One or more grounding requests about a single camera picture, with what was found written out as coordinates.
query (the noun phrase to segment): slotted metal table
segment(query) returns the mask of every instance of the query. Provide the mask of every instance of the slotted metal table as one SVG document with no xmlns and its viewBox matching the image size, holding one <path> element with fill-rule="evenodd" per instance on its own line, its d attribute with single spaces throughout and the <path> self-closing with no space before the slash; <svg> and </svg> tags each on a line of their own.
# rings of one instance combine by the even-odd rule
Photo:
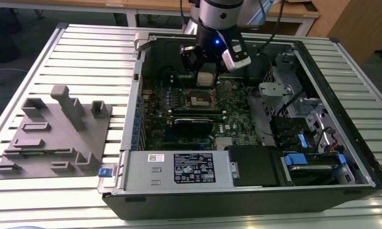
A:
<svg viewBox="0 0 382 229">
<path fill-rule="evenodd" d="M 0 160 L 23 119 L 26 98 L 50 97 L 55 84 L 67 84 L 82 103 L 113 104 L 103 163 L 119 160 L 125 115 L 134 74 L 134 39 L 139 31 L 179 34 L 181 30 L 62 25 L 56 28 L 30 73 L 0 117 Z M 245 34 L 252 38 L 268 35 Z M 340 43 L 325 38 L 302 40 L 349 116 L 382 166 L 382 95 Z M 382 195 L 348 202 L 321 213 L 187 220 L 123 221 L 101 198 L 99 177 L 0 180 L 0 228 L 382 228 Z M 107 178 L 106 186 L 114 186 Z"/>
</svg>

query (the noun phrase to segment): power supply label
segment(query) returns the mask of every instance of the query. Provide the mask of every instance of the power supply label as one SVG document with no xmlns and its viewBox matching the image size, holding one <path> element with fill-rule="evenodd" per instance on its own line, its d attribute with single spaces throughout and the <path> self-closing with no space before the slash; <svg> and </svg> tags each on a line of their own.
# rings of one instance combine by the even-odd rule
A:
<svg viewBox="0 0 382 229">
<path fill-rule="evenodd" d="M 214 183 L 213 154 L 174 154 L 174 181 L 178 184 Z"/>
</svg>

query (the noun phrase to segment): motherboard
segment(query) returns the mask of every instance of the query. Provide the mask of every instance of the motherboard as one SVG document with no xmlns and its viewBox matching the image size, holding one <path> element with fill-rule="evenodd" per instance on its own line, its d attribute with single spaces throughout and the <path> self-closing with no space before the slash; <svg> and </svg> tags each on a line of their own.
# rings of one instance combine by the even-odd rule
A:
<svg viewBox="0 0 382 229">
<path fill-rule="evenodd" d="M 257 145 L 248 98 L 252 88 L 219 79 L 213 89 L 145 82 L 146 150 L 223 150 Z"/>
</svg>

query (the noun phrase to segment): blue latch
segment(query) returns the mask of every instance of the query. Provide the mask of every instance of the blue latch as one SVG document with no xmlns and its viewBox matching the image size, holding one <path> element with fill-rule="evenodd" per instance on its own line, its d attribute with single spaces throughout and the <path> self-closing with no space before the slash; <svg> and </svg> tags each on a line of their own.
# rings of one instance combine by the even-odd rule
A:
<svg viewBox="0 0 382 229">
<path fill-rule="evenodd" d="M 101 168 L 98 176 L 99 177 L 113 177 L 114 176 L 113 172 L 114 172 L 113 168 Z"/>
<path fill-rule="evenodd" d="M 285 156 L 286 165 L 306 165 L 308 160 L 305 154 L 289 154 Z"/>
<path fill-rule="evenodd" d="M 346 159 L 345 159 L 344 154 L 338 154 L 338 160 L 340 160 L 340 163 L 341 163 L 341 164 L 345 164 L 345 163 L 346 163 Z"/>
<path fill-rule="evenodd" d="M 300 139 L 301 139 L 301 145 L 304 146 L 304 148 L 308 148 L 309 145 L 308 145 L 308 142 L 306 142 L 306 139 L 305 139 L 305 135 L 300 135 Z"/>
</svg>

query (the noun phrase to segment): white cable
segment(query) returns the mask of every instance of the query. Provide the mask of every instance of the white cable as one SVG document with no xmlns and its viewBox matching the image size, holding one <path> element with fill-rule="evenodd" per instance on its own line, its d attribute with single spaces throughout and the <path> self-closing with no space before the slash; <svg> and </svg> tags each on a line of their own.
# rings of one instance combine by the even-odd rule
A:
<svg viewBox="0 0 382 229">
<path fill-rule="evenodd" d="M 3 68 L 0 69 L 0 71 L 22 71 L 22 72 L 28 73 L 28 71 L 26 71 L 24 69 L 18 69 L 18 68 Z"/>
</svg>

